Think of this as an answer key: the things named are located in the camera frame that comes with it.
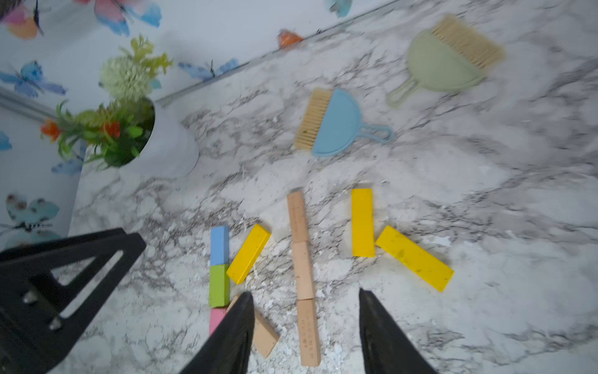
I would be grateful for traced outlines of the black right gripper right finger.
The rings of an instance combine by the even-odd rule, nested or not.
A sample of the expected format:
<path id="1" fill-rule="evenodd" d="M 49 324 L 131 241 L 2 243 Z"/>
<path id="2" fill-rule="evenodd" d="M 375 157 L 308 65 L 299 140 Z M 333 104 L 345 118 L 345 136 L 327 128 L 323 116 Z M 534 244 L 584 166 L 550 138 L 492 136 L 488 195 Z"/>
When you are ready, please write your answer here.
<path id="1" fill-rule="evenodd" d="M 361 288 L 359 302 L 361 347 L 367 374 L 437 373 L 372 291 Z"/>

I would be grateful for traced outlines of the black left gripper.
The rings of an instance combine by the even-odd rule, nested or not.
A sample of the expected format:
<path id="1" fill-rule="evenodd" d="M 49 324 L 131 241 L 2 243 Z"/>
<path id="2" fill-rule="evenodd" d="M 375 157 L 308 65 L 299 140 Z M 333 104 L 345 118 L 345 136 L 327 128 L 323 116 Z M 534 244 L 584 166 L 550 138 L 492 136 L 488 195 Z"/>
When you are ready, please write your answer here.
<path id="1" fill-rule="evenodd" d="M 46 373 L 73 349 L 146 243 L 121 228 L 7 249 L 1 254 L 1 371 Z M 117 253 L 82 305 L 60 314 Z"/>

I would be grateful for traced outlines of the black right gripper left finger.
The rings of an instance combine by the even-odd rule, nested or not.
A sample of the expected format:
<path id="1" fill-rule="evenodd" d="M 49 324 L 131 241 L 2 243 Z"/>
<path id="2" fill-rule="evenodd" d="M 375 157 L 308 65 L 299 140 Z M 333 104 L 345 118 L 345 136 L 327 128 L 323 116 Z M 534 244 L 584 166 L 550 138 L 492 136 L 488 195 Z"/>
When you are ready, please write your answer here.
<path id="1" fill-rule="evenodd" d="M 239 295 L 199 353 L 180 374 L 238 373 L 248 371 L 255 327 L 252 293 Z"/>

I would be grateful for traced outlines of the pink block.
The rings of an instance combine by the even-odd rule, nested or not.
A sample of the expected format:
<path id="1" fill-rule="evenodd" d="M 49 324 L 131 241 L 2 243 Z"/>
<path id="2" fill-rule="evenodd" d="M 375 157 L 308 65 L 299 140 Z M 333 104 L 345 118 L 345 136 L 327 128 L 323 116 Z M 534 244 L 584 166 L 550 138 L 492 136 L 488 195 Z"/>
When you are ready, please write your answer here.
<path id="1" fill-rule="evenodd" d="M 212 308 L 210 310 L 209 334 L 212 335 L 227 315 L 226 308 Z"/>

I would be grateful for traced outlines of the wooden block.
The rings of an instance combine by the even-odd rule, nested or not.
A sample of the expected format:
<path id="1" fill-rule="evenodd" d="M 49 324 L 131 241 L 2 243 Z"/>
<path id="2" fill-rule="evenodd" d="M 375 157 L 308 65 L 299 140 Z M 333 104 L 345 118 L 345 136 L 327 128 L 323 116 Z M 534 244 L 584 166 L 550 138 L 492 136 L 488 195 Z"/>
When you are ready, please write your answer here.
<path id="1" fill-rule="evenodd" d="M 307 242 L 308 222 L 305 211 L 305 199 L 302 191 L 297 190 L 287 195 L 287 206 L 291 223 L 293 243 Z"/>
<path id="2" fill-rule="evenodd" d="M 316 301 L 314 299 L 297 301 L 297 327 L 302 366 L 319 366 L 321 362 L 321 349 L 316 315 Z"/>
<path id="3" fill-rule="evenodd" d="M 297 298 L 299 300 L 314 299 L 316 297 L 316 288 L 313 279 L 308 242 L 293 243 L 292 255 L 294 260 Z"/>
<path id="4" fill-rule="evenodd" d="M 254 309 L 254 313 L 255 327 L 252 342 L 257 352 L 260 353 L 263 358 L 269 358 L 280 340 L 280 335 L 257 309 Z"/>

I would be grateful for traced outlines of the green block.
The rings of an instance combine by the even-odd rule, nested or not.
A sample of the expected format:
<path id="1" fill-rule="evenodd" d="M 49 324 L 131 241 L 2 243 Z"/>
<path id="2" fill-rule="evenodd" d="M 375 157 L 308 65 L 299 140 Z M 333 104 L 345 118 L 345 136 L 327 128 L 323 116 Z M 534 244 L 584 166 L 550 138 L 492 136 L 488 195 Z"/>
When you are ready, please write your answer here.
<path id="1" fill-rule="evenodd" d="M 209 304 L 211 308 L 226 307 L 230 302 L 230 280 L 227 270 L 227 264 L 210 267 Z"/>

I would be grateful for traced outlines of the yellow block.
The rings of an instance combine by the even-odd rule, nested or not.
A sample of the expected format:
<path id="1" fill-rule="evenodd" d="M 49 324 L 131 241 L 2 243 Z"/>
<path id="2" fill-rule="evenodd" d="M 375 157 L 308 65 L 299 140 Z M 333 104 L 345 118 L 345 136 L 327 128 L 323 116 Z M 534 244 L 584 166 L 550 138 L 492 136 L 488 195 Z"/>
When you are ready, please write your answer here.
<path id="1" fill-rule="evenodd" d="M 453 277 L 453 269 L 390 226 L 383 229 L 375 244 L 438 292 L 443 292 Z"/>
<path id="2" fill-rule="evenodd" d="M 245 281 L 270 236 L 271 234 L 260 224 L 256 224 L 252 228 L 227 270 L 227 276 L 236 285 L 240 285 Z"/>
<path id="3" fill-rule="evenodd" d="M 375 257 L 373 194 L 371 189 L 351 191 L 352 253 L 354 257 Z"/>

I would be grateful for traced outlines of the blue block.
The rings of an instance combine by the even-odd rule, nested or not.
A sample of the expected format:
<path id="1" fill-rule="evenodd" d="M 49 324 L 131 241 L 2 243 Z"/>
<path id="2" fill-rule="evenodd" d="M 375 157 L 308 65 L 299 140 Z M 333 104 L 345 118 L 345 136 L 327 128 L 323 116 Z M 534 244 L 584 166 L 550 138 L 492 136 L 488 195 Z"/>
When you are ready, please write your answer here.
<path id="1" fill-rule="evenodd" d="M 229 227 L 212 228 L 210 231 L 210 265 L 229 264 Z"/>

